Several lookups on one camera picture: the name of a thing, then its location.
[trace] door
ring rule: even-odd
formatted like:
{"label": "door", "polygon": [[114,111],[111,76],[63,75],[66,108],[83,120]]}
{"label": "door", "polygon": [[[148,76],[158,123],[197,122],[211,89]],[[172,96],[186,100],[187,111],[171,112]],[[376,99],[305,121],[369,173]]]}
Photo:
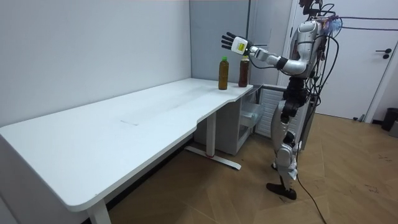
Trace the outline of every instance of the door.
{"label": "door", "polygon": [[[398,17],[396,0],[329,0],[339,16]],[[302,8],[297,8],[295,24],[306,19]],[[398,29],[398,21],[365,21],[343,19],[346,27]],[[353,119],[367,114],[377,88],[386,71],[398,41],[398,32],[343,29],[336,38],[340,52],[335,68],[321,94],[322,103],[316,112]],[[336,52],[331,41],[329,71]]]}

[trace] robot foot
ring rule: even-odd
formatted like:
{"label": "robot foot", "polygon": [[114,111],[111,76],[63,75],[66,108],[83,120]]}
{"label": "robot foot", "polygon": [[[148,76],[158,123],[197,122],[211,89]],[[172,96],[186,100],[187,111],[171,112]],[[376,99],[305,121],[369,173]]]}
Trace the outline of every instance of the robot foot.
{"label": "robot foot", "polygon": [[285,190],[285,187],[282,184],[267,184],[267,189],[277,195],[281,195],[287,197],[291,200],[297,199],[296,191],[293,189]]}

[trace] humanoid robot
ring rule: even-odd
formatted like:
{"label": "humanoid robot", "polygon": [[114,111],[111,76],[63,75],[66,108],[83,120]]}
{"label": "humanoid robot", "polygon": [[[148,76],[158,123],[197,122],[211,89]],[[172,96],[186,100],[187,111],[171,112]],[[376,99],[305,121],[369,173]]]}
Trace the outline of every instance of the humanoid robot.
{"label": "humanoid robot", "polygon": [[222,36],[221,41],[224,44],[222,48],[254,57],[290,76],[283,99],[279,102],[271,122],[271,139],[275,150],[273,168],[279,173],[280,184],[268,183],[267,189],[292,200],[297,198],[297,194],[291,188],[290,180],[295,180],[297,176],[296,155],[301,142],[296,144],[296,138],[300,136],[295,136],[288,128],[291,119],[308,99],[309,92],[305,87],[305,81],[313,78],[315,65],[322,60],[326,45],[323,24],[313,17],[321,10],[310,9],[312,2],[313,0],[300,1],[300,5],[304,7],[304,14],[309,14],[310,17],[308,21],[299,25],[293,37],[290,58],[272,54],[229,32],[228,36]]}

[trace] brown tea bottle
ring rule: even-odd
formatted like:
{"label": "brown tea bottle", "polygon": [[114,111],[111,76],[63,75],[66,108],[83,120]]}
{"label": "brown tea bottle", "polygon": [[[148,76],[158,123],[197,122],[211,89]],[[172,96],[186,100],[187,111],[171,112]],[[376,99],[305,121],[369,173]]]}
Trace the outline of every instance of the brown tea bottle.
{"label": "brown tea bottle", "polygon": [[229,63],[226,60],[227,58],[224,56],[223,60],[220,62],[220,70],[218,72],[218,89],[226,90],[228,86],[228,70]]}
{"label": "brown tea bottle", "polygon": [[239,73],[239,87],[246,87],[248,85],[249,76],[249,59],[248,56],[243,56],[241,60],[241,69]]}

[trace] desk leg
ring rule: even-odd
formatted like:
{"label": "desk leg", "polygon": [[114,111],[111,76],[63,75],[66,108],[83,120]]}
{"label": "desk leg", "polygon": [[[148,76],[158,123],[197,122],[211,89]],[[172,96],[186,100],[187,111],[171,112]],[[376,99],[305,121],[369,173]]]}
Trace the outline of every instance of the desk leg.
{"label": "desk leg", "polygon": [[95,205],[87,210],[92,224],[111,224],[111,219],[108,215],[108,210],[104,200],[100,200]]}
{"label": "desk leg", "polygon": [[227,166],[230,166],[234,169],[240,170],[241,165],[229,161],[227,159],[223,159],[221,157],[215,156],[216,151],[216,112],[207,117],[207,130],[206,130],[206,152],[202,150],[196,149],[192,146],[185,147],[186,150],[199,154],[201,156],[205,156],[209,159],[213,159],[214,161],[223,163]]}

